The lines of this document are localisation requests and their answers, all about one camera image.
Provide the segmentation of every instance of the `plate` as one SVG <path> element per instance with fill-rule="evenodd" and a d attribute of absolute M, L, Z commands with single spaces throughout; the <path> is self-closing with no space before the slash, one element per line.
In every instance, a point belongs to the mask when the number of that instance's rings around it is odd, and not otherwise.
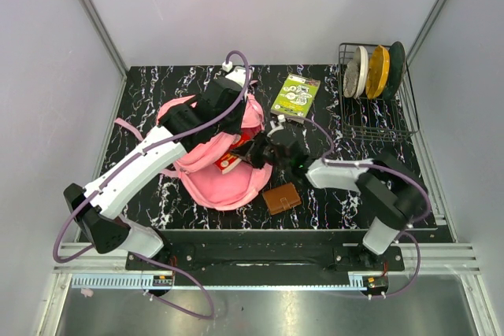
<path fill-rule="evenodd" d="M 365 82 L 365 94 L 369 99 L 377 98 L 384 91 L 390 67 L 390 54 L 383 46 L 378 46 L 369 60 L 369 74 Z"/>
<path fill-rule="evenodd" d="M 395 97 L 406 68 L 406 52 L 401 42 L 394 42 L 388 53 L 391 56 L 391 69 L 388 73 L 387 85 L 382 93 L 383 100 L 392 100 Z"/>
<path fill-rule="evenodd" d="M 357 62 L 352 59 L 346 65 L 345 76 L 343 77 L 343 96 L 351 98 L 357 90 L 359 79 L 359 66 Z"/>
<path fill-rule="evenodd" d="M 367 49 L 363 46 L 359 46 L 355 50 L 354 60 L 357 61 L 359 66 L 359 81 L 357 90 L 354 94 L 354 98 L 358 98 L 360 95 L 362 95 L 362 92 L 364 92 L 365 81 L 368 79 L 369 55 Z"/>

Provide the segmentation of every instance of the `white wall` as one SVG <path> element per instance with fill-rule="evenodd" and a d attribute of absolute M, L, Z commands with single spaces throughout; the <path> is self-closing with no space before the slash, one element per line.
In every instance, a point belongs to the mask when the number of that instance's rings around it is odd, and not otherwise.
<path fill-rule="evenodd" d="M 0 10 L 0 334 L 28 335 L 69 214 L 63 190 L 91 178 L 120 75 L 78 0 Z"/>
<path fill-rule="evenodd" d="M 435 0 L 93 0 L 127 65 L 332 63 L 341 42 L 408 48 Z"/>
<path fill-rule="evenodd" d="M 504 327 L 504 8 L 449 0 L 412 65 L 421 122 L 462 241 Z"/>

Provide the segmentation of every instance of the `floor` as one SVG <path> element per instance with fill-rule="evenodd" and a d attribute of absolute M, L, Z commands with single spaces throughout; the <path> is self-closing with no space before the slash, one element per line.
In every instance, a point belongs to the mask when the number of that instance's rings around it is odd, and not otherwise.
<path fill-rule="evenodd" d="M 339 96 L 335 65 L 264 65 L 254 66 L 251 93 L 265 110 L 267 123 L 269 109 L 287 75 L 291 72 L 318 79 L 321 88 L 309 116 L 324 126 L 336 142 L 332 158 L 365 159 L 387 150 L 407 168 L 420 175 L 420 169 L 410 140 L 386 143 L 380 140 L 363 142 L 342 138 L 339 115 Z M 163 66 L 132 68 L 120 104 L 118 116 L 136 126 L 145 135 L 153 126 L 157 111 L 171 98 L 201 92 L 209 80 L 220 75 L 213 66 Z M 373 109 L 376 122 L 387 119 L 383 109 Z M 306 129 L 289 125 L 297 138 L 314 156 L 319 157 L 328 144 L 324 136 L 309 125 Z M 135 137 L 115 127 L 106 153 L 103 171 L 120 161 L 137 144 Z M 288 174 L 275 169 L 265 190 L 293 181 Z M 295 184 L 302 204 L 292 210 L 270 216 L 262 196 L 250 204 L 230 212 L 218 212 L 196 205 L 178 179 L 159 176 L 148 183 L 128 204 L 124 214 L 146 226 L 167 229 L 356 229 L 367 228 L 373 218 L 373 204 L 363 201 L 359 194 L 347 190 L 320 190 Z M 435 227 L 429 217 L 417 227 Z"/>
<path fill-rule="evenodd" d="M 406 278 L 393 277 L 394 287 Z M 140 292 L 71 290 L 58 336 L 469 336 L 476 335 L 462 286 L 453 276 L 422 276 L 402 296 L 386 301 L 340 297 L 335 292 L 219 291 L 214 321 L 197 320 Z M 202 295 L 177 290 L 166 299 L 205 312 Z"/>

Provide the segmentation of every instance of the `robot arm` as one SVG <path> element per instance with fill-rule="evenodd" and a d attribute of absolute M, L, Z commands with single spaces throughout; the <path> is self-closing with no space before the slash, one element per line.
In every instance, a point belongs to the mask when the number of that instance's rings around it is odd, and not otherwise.
<path fill-rule="evenodd" d="M 256 168 L 269 163 L 290 170 L 294 177 L 314 188 L 337 188 L 361 193 L 363 198 L 372 201 L 375 213 L 362 245 L 374 256 L 383 254 L 426 204 L 421 193 L 411 184 L 396 175 L 370 167 L 380 166 L 399 172 L 426 192 L 424 184 L 388 153 L 363 161 L 314 160 L 297 141 L 292 140 L 291 134 L 282 127 L 282 122 L 280 125 L 272 124 L 271 132 L 261 133 L 232 152 Z"/>
<path fill-rule="evenodd" d="M 125 249 L 145 257 L 154 257 L 169 244 L 151 227 L 125 219 L 121 212 L 132 197 L 163 168 L 180 159 L 200 143 L 220 132 L 238 134 L 241 130 L 246 99 L 221 122 L 200 132 L 170 141 L 174 135 L 187 134 L 228 109 L 240 96 L 243 81 L 219 77 L 210 81 L 203 94 L 175 105 L 159 120 L 148 136 L 107 173 L 84 188 L 73 183 L 64 191 L 70 212 L 85 201 L 76 222 L 99 253 Z"/>
<path fill-rule="evenodd" d="M 220 132 L 232 135 L 240 133 L 245 98 L 220 123 L 167 142 L 174 135 L 187 134 L 219 116 L 238 96 L 241 97 L 243 75 L 239 75 L 238 79 L 229 79 L 232 75 L 233 72 L 225 78 L 210 81 L 203 94 L 194 96 L 187 103 L 173 106 L 145 140 L 106 174 L 84 188 L 74 183 L 65 189 L 64 196 L 70 212 L 87 200 L 83 210 L 76 216 L 76 222 L 99 253 L 118 248 L 156 259 L 155 256 L 162 249 L 169 249 L 169 243 L 153 228 L 141 226 L 120 214 L 132 197 L 156 174 L 199 143 L 208 142 Z M 255 168 L 262 168 L 266 163 L 288 168 L 315 188 L 331 187 L 361 192 L 375 205 L 376 217 L 362 243 L 373 255 L 379 256 L 388 248 L 423 204 L 418 191 L 406 182 L 366 167 L 371 164 L 389 167 L 418 182 L 413 173 L 390 155 L 351 162 L 322 158 L 314 160 L 306 155 L 296 141 L 285 143 L 289 140 L 292 140 L 292 136 L 280 125 L 268 134 L 259 133 L 232 153 Z M 388 181 L 394 184 L 391 189 L 387 187 Z"/>

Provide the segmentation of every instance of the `metal rod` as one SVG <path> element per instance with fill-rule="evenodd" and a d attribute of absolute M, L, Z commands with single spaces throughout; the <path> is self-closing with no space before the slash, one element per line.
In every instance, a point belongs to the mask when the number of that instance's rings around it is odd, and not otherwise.
<path fill-rule="evenodd" d="M 57 333 L 63 307 L 70 288 L 72 275 L 52 274 L 50 277 L 52 290 L 44 298 L 46 307 L 37 327 L 37 336 L 54 336 Z"/>
<path fill-rule="evenodd" d="M 113 40 L 110 38 L 110 34 L 106 30 L 106 27 L 98 14 L 95 4 L 93 3 L 92 0 L 79 0 L 79 1 L 82 7 L 84 8 L 86 14 L 89 16 L 89 19 L 93 24 L 94 29 L 100 36 L 100 39 L 102 40 L 103 45 L 105 46 L 107 52 L 109 53 L 110 58 L 116 65 L 117 70 L 119 70 L 122 76 L 126 76 L 126 74 L 128 73 L 128 66 L 124 63 L 122 56 L 119 54 L 119 50 L 116 48 L 115 44 L 113 43 Z"/>
<path fill-rule="evenodd" d="M 407 61 L 411 64 L 413 62 L 413 59 L 418 53 L 418 50 L 424 43 L 424 40 L 427 38 L 428 33 L 431 31 L 432 26 L 434 25 L 435 21 L 438 19 L 439 14 L 443 10 L 444 6 L 446 5 L 448 0 L 435 0 L 434 5 L 432 6 L 429 14 L 427 15 L 427 19 L 425 19 L 424 24 L 422 25 L 422 28 L 418 32 L 417 37 L 415 38 L 413 45 L 409 49 L 408 55 L 407 55 Z"/>

